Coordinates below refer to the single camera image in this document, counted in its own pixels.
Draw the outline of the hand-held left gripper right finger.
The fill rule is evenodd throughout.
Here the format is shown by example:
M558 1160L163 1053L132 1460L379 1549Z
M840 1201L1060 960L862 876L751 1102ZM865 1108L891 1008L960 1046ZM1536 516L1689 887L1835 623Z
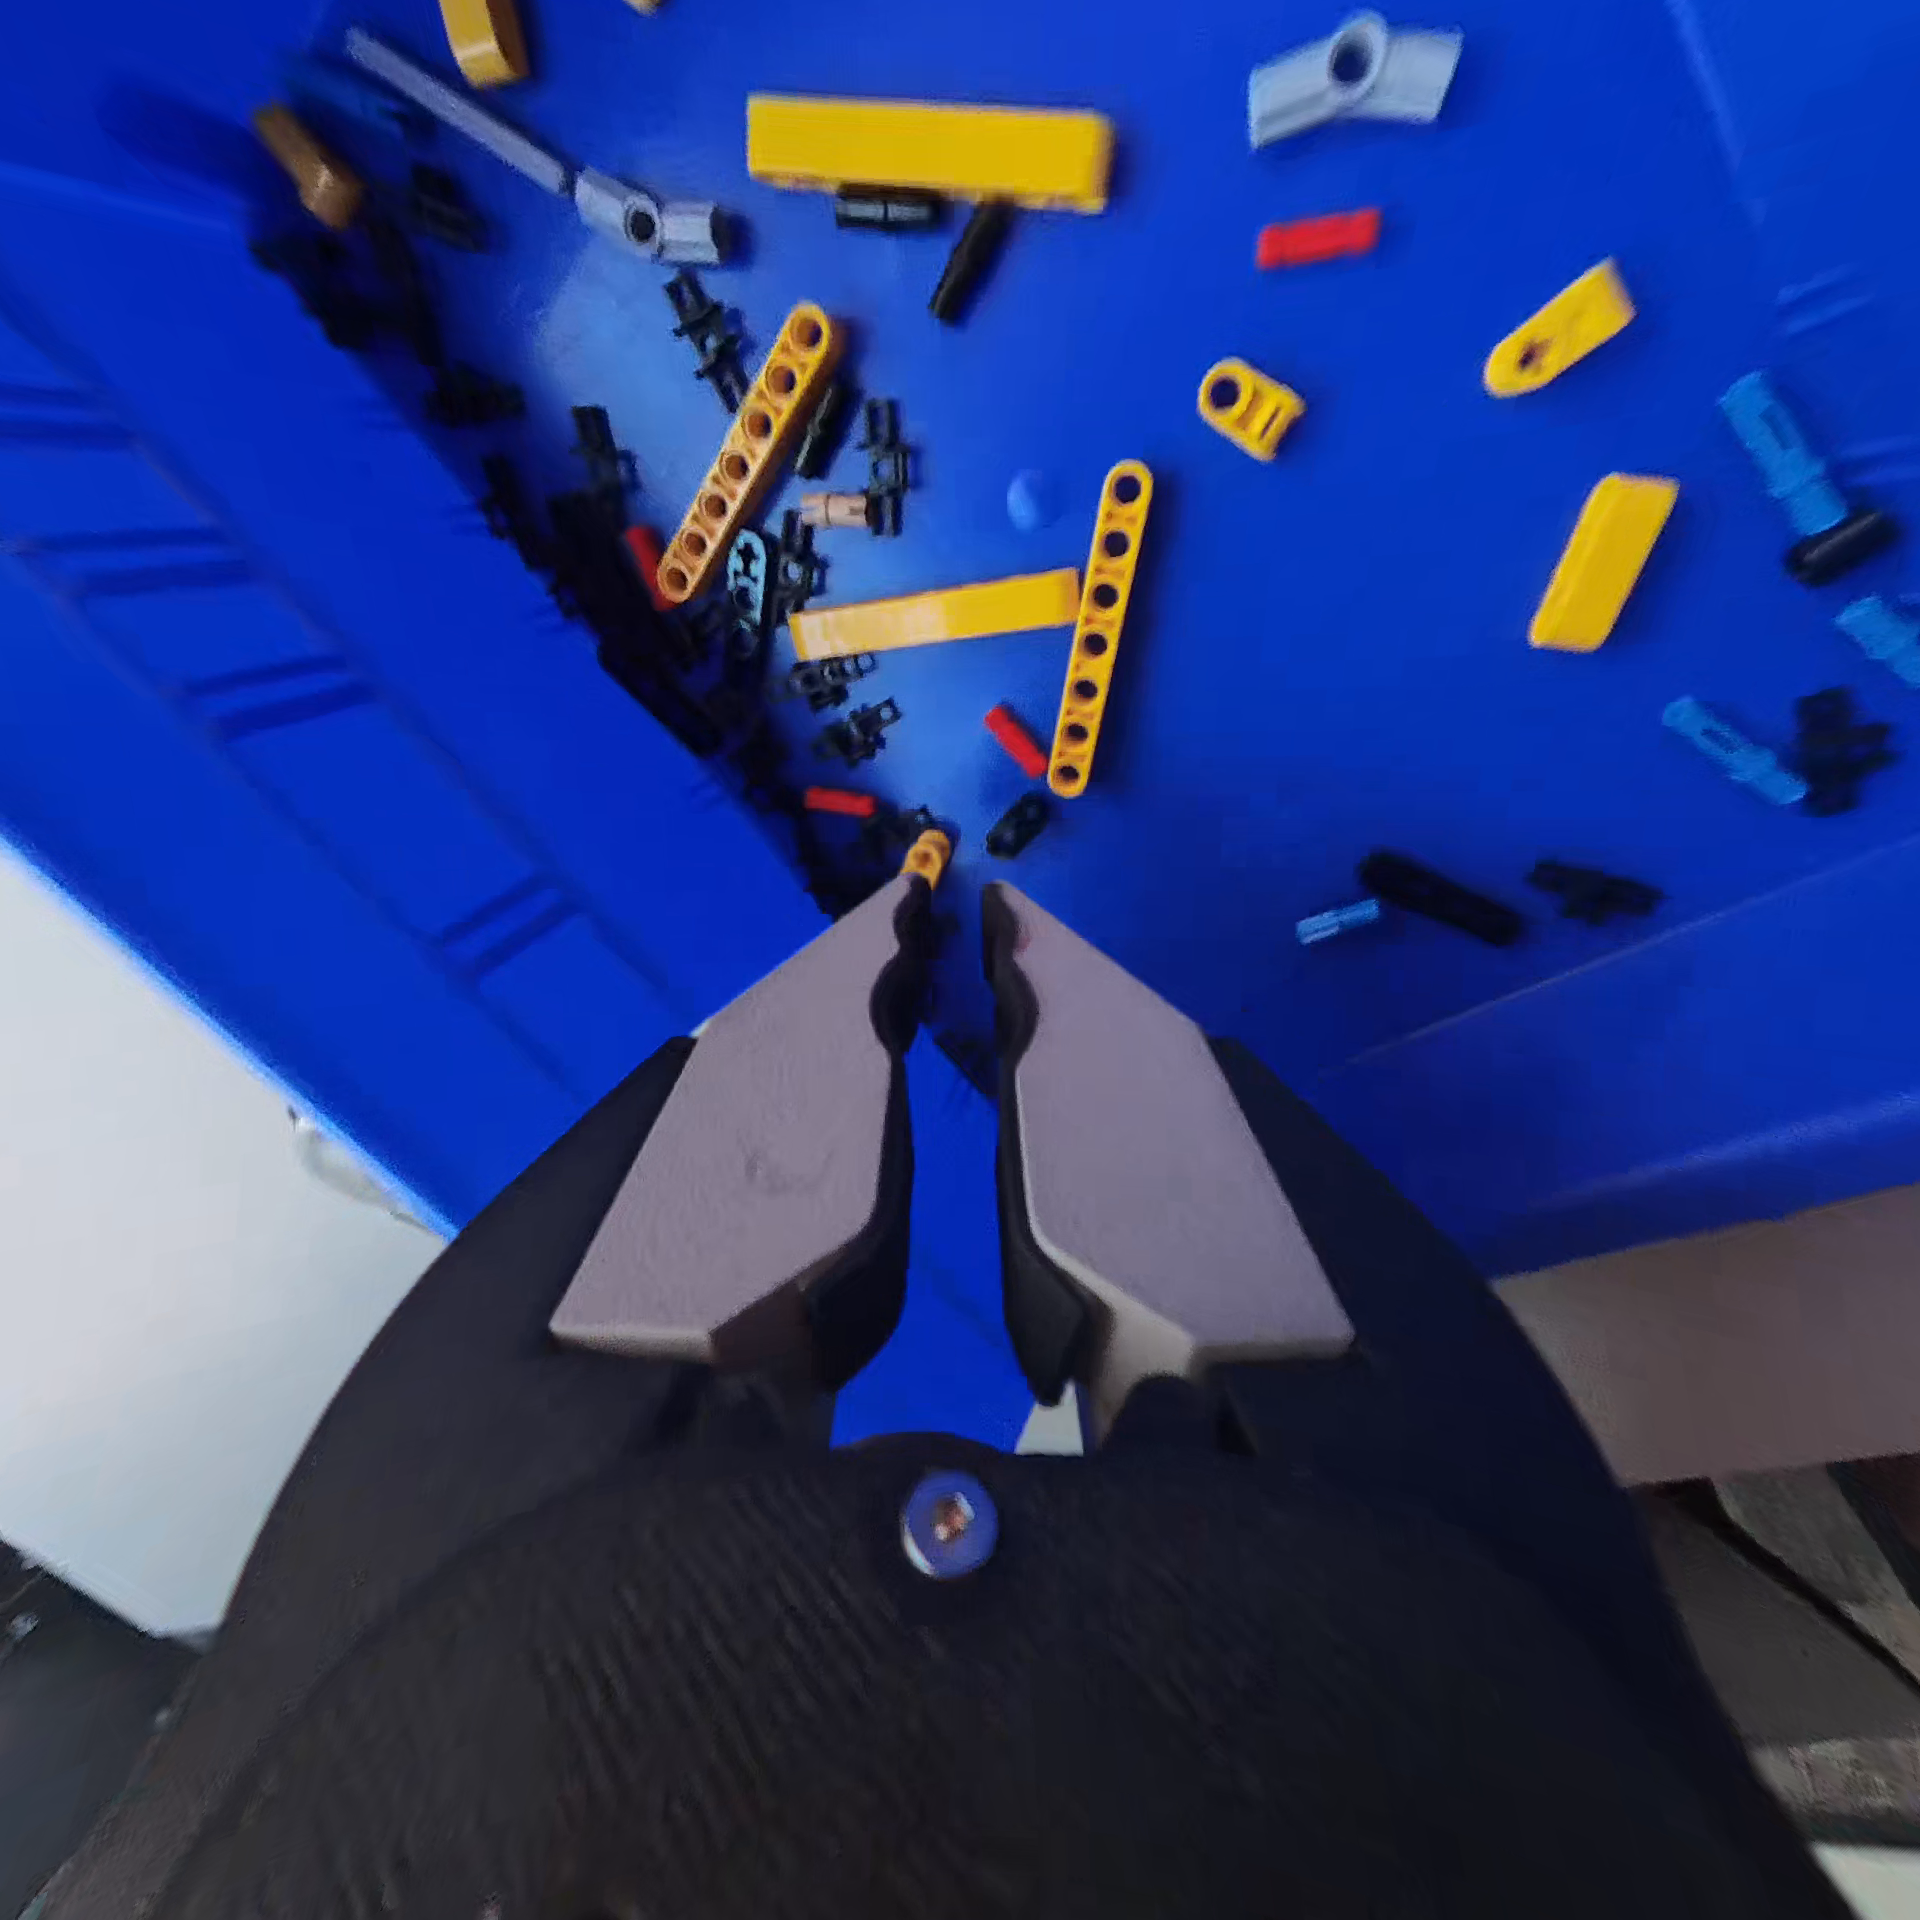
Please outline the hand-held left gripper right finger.
M1143 1384L1350 1357L1353 1320L1206 1029L1002 879L982 966L1002 1308L1034 1398L1073 1397L1094 1449Z

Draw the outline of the blue plastic bin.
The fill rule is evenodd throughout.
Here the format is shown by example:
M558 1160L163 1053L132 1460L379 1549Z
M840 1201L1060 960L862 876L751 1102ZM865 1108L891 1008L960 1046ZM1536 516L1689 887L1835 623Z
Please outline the blue plastic bin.
M1439 121L1246 142L1246 81L1350 5L526 5L497 110L713 200L754 365L801 302L899 400L899 539L823 601L1082 567L1097 481L1156 500L1091 792L990 861L1065 631L930 647L872 779L963 835L939 1031L987 1046L1004 872L1258 1048L1494 1272L1916 1179L1916 692L1833 627L1916 599L1916 5L1380 5L1464 32ZM250 251L305 216L255 107L351 25L458 80L435 5L6 5L6 823L116 936L443 1220L817 921L792 840L592 657L476 509L419 365L327 345ZM1112 200L840 230L748 168L756 92L1089 110ZM1265 224L1379 206L1370 256ZM1612 256L1640 316L1555 383L1489 352ZM1240 356L1305 416L1260 464L1195 414ZM1898 543L1828 587L1721 419L1768 372ZM1530 620L1607 472L1681 494L1614 635ZM1812 817L1665 728L1697 696L1792 767L1849 688L1900 758ZM1300 947L1374 847L1513 905ZM1604 928L1542 856L1644 879Z

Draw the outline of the narrow yellow lego tile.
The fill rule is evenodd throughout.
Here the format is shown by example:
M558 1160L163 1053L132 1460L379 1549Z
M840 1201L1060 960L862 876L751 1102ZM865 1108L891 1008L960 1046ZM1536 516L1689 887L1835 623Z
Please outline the narrow yellow lego tile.
M787 621L802 662L888 656L960 640L1070 629L1082 608L1078 567L968 583L935 592L804 608Z

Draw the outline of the orange seven-hole lego beam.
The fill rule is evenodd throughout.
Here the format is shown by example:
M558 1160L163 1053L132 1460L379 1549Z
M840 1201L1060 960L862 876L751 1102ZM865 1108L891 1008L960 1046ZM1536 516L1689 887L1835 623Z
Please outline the orange seven-hole lego beam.
M843 345L841 327L817 302L801 302L787 312L678 533L663 545L657 587L667 608L683 608L715 584L731 542L788 465Z

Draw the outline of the yellow curved lego panel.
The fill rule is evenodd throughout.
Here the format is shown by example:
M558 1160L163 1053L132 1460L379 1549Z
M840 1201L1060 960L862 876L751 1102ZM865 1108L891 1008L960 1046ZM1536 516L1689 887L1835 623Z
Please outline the yellow curved lego panel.
M1679 494L1667 476L1612 470L1598 479L1528 623L1531 649L1585 656L1614 635Z
M439 13L451 57L466 85L503 89L534 76L519 3L443 0Z

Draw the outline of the small yellow lego connector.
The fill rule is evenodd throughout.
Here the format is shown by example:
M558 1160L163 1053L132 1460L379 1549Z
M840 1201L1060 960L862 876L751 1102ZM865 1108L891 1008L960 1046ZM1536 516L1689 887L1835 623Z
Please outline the small yellow lego connector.
M1282 379L1240 356L1223 356L1200 379L1195 414L1223 441L1260 464L1273 464L1305 400Z

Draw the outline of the black lego cross connector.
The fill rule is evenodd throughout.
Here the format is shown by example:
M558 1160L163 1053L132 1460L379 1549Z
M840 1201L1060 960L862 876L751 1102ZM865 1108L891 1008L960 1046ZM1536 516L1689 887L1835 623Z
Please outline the black lego cross connector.
M1865 715L1849 688L1820 688L1792 704L1792 767L1806 785L1802 809L1833 817L1858 804L1864 783L1896 765L1891 725Z

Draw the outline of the long black lego pin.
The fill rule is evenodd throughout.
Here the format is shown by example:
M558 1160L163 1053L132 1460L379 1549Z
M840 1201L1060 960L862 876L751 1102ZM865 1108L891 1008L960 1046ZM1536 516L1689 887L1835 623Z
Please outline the long black lego pin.
M955 328L964 323L977 294L1002 260L1015 215L1015 206L1004 198L986 198L971 206L929 299L929 312L942 327Z

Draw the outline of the black lego bush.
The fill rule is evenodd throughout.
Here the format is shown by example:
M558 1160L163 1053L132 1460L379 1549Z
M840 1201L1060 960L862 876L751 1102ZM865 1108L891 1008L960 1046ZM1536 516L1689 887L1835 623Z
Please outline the black lego bush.
M1886 512L1857 508L1792 542L1784 553L1784 569L1804 587L1828 587L1889 551L1900 535L1900 523Z

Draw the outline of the grey lego axle connector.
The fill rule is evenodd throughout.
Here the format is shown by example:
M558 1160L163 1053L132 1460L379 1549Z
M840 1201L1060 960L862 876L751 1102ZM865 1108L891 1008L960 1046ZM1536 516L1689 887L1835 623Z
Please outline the grey lego axle connector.
M572 206L607 239L671 267L722 267L731 257L729 215L704 198L662 198L654 192L583 166Z
M1358 12L1330 37L1252 69L1246 142L1252 152L1338 123L1426 128L1449 99L1464 32L1415 29Z

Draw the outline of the long blue lego pin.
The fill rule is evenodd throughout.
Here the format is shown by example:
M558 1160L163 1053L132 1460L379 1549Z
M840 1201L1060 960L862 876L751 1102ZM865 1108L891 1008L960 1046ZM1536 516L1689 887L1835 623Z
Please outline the long blue lego pin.
M1849 508L1804 425L1768 372L1746 372L1719 397L1719 414L1798 539L1825 537Z

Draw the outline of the brown lego piece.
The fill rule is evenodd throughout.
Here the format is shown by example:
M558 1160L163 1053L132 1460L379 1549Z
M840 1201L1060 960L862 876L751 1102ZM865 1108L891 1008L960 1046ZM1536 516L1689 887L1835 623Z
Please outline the brown lego piece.
M288 175L305 212L331 232L348 232L368 206L368 183L284 102L251 111L251 128Z

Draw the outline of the grey lego axle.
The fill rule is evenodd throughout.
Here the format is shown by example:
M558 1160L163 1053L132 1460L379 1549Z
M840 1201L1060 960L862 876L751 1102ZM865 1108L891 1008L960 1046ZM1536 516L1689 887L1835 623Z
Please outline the grey lego axle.
M343 53L364 76L425 111L442 128L466 136L483 152L542 188L551 198L570 200L576 168L526 133L519 133L472 93L439 80L433 71L398 53L375 35L351 28Z

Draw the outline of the pile of black track pieces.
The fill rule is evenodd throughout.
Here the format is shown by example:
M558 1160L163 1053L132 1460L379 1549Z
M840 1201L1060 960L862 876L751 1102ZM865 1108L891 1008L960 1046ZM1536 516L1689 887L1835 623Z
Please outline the pile of black track pieces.
M727 782L751 809L784 824L809 899L832 918L891 877L913 839L950 823L929 807L880 799L874 821L808 814L809 783L788 765L788 748L768 718L774 700L809 696L817 707L843 700L868 669L794 665L777 688L767 684L774 620L801 608L801 584L815 575L809 537L795 515L770 549L768 640L752 662L731 662L727 601L690 613L658 613L641 587L622 529L635 523L638 470L620 446L609 408L576 405L570 456L582 465L575 486L535 503L524 459L500 433L526 419L521 383L468 365L448 347L433 278L417 239L466 245L484 235L460 183L433 166L415 168L401 197L375 197L351 230L311 220L250 241L255 262L284 280L327 345L372 358L395 347L417 365L423 420L443 436L483 433L476 449L476 508L494 539L506 542L539 581L563 620L578 623L604 675L698 760L727 765Z

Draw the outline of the short yellow thin liftarm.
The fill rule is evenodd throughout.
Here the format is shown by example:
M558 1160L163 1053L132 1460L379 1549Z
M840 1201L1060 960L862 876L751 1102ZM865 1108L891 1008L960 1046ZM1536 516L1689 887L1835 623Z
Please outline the short yellow thin liftarm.
M1626 278L1607 256L1489 352L1482 385L1500 400L1539 393L1609 345L1638 316Z

